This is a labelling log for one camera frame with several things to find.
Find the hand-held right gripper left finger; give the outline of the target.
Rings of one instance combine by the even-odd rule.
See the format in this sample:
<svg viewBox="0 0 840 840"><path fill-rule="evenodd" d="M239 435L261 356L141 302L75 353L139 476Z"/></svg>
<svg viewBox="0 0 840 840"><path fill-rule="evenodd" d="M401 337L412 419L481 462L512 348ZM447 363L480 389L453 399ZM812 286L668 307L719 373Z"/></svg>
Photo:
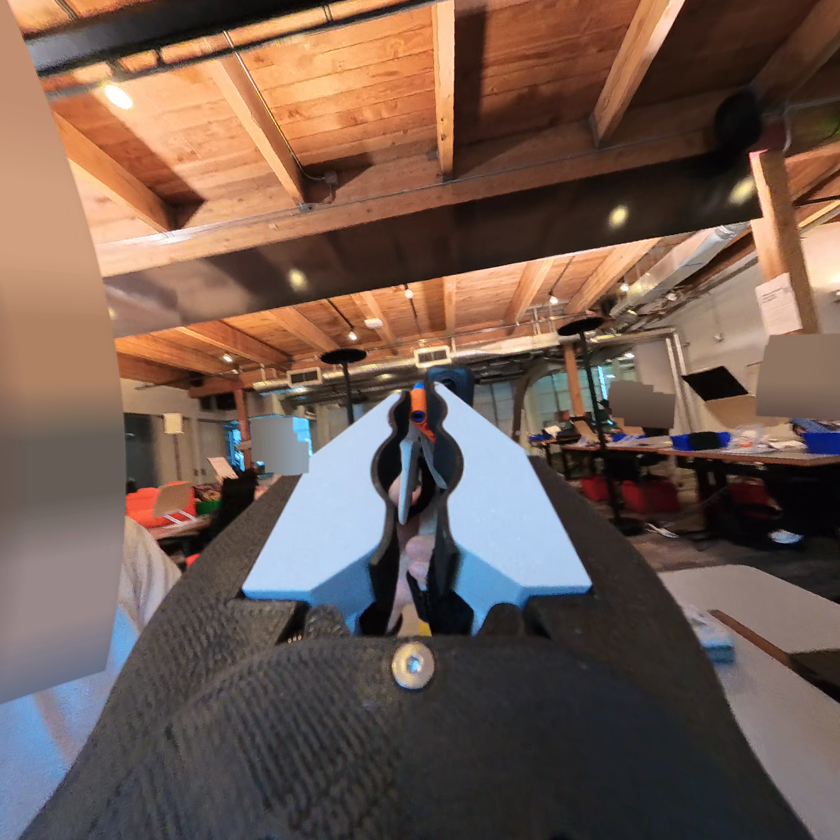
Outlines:
<svg viewBox="0 0 840 840"><path fill-rule="evenodd" d="M311 458L241 586L248 599L333 606L359 632L375 600L370 563L388 512L374 461L394 435L402 399L388 395Z"/></svg>

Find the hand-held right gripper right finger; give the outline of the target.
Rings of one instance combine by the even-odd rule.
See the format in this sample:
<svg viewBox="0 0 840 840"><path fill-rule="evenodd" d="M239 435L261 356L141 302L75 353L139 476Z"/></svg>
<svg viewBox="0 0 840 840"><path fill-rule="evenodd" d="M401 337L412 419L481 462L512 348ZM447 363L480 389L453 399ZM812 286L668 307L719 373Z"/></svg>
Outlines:
<svg viewBox="0 0 840 840"><path fill-rule="evenodd" d="M476 634L498 605L582 595L592 580L524 450L434 383L439 490L429 568L433 634Z"/></svg>

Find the person's left hand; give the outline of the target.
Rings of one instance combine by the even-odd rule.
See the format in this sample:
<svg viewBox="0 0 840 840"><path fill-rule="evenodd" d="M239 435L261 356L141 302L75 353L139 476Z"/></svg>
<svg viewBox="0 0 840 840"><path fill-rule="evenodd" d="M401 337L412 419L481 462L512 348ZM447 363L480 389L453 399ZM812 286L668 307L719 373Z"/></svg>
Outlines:
<svg viewBox="0 0 840 840"><path fill-rule="evenodd" d="M426 588L436 528L437 512L434 501L430 501L425 509L405 523L398 521L395 525L400 555L392 612L387 626L389 634L393 633L399 624L403 609L413 601L407 578L411 577L420 589Z"/></svg>

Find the black office chair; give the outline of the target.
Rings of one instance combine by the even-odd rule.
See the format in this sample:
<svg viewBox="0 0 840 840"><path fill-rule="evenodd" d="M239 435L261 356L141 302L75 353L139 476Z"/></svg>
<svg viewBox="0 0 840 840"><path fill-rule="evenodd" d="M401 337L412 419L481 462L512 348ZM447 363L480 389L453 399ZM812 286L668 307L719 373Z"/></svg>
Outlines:
<svg viewBox="0 0 840 840"><path fill-rule="evenodd" d="M236 478L223 479L220 507L213 523L216 534L225 530L252 504L258 483L259 470L254 465L238 473Z"/></svg>

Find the black light stand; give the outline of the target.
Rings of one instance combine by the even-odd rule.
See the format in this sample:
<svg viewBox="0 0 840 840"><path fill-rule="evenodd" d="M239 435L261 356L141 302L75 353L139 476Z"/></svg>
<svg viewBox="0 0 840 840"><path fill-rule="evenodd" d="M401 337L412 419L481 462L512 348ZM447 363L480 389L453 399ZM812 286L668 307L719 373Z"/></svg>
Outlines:
<svg viewBox="0 0 840 840"><path fill-rule="evenodd" d="M339 366L342 370L343 381L345 386L345 411L349 426L351 426L354 423L353 397L350 383L349 367L351 364L364 361L367 357L367 354L368 353L366 351L358 347L350 347L329 350L321 353L319 356L319 359L322 363L331 364L333 366Z"/></svg>

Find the black stand with round base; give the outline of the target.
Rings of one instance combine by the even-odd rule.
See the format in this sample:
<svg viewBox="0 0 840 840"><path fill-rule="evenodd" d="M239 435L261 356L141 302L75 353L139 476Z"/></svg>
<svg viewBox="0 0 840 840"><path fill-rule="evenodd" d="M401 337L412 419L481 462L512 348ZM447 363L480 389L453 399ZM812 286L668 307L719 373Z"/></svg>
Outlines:
<svg viewBox="0 0 840 840"><path fill-rule="evenodd" d="M626 518L620 512L616 488L613 482L613 478L610 474L609 465L606 458L606 437L602 428L602 422L597 415L599 402L595 393L595 384L592 375L589 345L585 337L587 333L598 329L602 326L602 324L603 318L599 318L597 316L584 316L579 318L575 317L572 319L571 322L565 323L562 327L558 328L558 334L564 337L577 336L580 340L584 372L586 375L587 385L592 402L592 416L599 443L599 454L603 462L608 499L610 509L612 510L612 525L625 537L631 538L643 533L644 525L639 520L633 518Z"/></svg>

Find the orange bin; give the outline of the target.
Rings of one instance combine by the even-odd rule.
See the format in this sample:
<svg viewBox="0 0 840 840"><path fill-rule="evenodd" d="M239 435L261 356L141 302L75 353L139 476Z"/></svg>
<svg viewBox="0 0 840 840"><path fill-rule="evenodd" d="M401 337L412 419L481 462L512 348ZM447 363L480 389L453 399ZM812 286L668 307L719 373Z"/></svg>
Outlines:
<svg viewBox="0 0 840 840"><path fill-rule="evenodd" d="M147 529L192 521L196 518L194 488L183 481L141 488L126 495L125 512Z"/></svg>

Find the long wooden work table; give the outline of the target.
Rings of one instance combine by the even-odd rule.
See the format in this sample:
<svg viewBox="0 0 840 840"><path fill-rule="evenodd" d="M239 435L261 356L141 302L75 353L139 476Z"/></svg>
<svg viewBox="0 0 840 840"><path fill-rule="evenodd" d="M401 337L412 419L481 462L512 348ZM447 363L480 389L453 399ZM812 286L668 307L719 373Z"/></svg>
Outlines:
<svg viewBox="0 0 840 840"><path fill-rule="evenodd" d="M586 458L588 469L593 469L596 459L602 462L605 473L615 481L626 471L634 476L644 466L673 459L680 469L695 474L699 502L705 504L716 494L728 489L731 476L747 477L767 482L774 480L790 484L793 480L814 479L821 486L838 488L839 456L814 455L805 451L790 449L769 449L754 451L751 448L680 449L673 446L654 446L654 440L624 439L611 443L603 453L596 442L582 438L564 437L554 439L532 436L531 447L553 464L556 454L562 465L563 476L571 478L569 457L580 455Z"/></svg>

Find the grey remote controller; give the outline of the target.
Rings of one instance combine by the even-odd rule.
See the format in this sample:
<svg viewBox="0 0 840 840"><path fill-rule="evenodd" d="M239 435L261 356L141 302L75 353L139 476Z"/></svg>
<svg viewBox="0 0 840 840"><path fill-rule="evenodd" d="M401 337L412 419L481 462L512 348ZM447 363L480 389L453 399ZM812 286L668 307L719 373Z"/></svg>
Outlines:
<svg viewBox="0 0 840 840"><path fill-rule="evenodd" d="M736 648L725 624L693 605L681 605L680 608L708 660L714 665L734 663Z"/></svg>

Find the black flag panel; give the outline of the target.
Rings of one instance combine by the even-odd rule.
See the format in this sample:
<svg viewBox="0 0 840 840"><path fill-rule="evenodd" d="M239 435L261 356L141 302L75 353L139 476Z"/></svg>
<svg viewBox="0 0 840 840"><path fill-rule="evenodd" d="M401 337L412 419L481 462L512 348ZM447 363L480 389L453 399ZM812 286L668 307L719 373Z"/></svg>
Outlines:
<svg viewBox="0 0 840 840"><path fill-rule="evenodd" d="M744 385L723 365L683 374L681 379L704 403L749 396Z"/></svg>

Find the white paper notice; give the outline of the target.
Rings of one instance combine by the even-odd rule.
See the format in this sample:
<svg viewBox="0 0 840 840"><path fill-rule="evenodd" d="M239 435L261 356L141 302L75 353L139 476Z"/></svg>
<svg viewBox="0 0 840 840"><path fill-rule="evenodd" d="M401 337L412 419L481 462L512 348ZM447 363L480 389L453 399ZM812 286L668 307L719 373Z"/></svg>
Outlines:
<svg viewBox="0 0 840 840"><path fill-rule="evenodd" d="M755 297L764 331L769 337L797 333L802 319L788 272L756 286Z"/></svg>

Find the silver ventilation duct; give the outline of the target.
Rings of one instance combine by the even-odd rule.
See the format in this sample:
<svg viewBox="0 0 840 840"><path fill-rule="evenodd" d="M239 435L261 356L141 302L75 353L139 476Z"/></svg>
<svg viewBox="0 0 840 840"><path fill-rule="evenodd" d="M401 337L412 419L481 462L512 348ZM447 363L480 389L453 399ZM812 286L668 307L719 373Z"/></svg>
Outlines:
<svg viewBox="0 0 840 840"><path fill-rule="evenodd" d="M442 366L460 365L470 367L477 365L483 368L497 361L507 361L552 350L567 340L568 337L562 337L552 332L469 345L459 349L453 349L448 345L452 354L451 364ZM285 376L274 380L255 382L252 384L252 389L261 395L313 399L316 395L337 392L344 387L343 374L339 366L320 363L318 367L322 369L322 383L320 385L290 388L287 385L287 376ZM422 380L426 373L426 370L417 369L413 354L387 360L364 360L351 364L349 371L351 388L360 392L407 387Z"/></svg>

